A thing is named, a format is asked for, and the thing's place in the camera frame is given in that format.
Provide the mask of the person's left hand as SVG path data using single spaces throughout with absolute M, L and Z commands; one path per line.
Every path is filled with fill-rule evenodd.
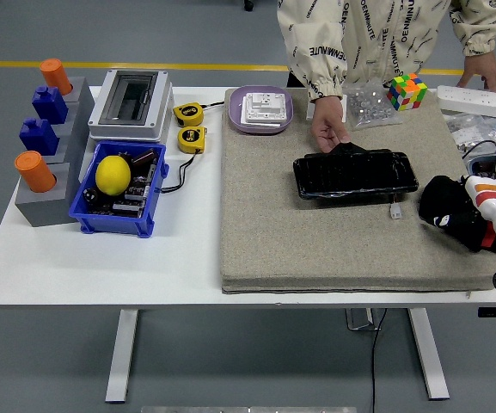
M 496 92 L 496 57 L 494 52 L 466 56 L 462 76 L 456 86 L 465 88 L 474 76 L 479 76 L 484 90 Z

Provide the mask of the person's right hand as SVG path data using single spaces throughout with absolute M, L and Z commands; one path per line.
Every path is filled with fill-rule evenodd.
M 343 106 L 338 96 L 326 96 L 314 101 L 311 134 L 321 152 L 329 153 L 339 144 L 351 141 L 343 122 Z

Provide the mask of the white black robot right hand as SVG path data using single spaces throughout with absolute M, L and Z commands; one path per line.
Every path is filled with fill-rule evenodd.
M 490 224 L 496 231 L 496 179 L 436 176 L 427 188 L 432 191 L 426 218 L 431 224 L 451 231 L 480 230 Z

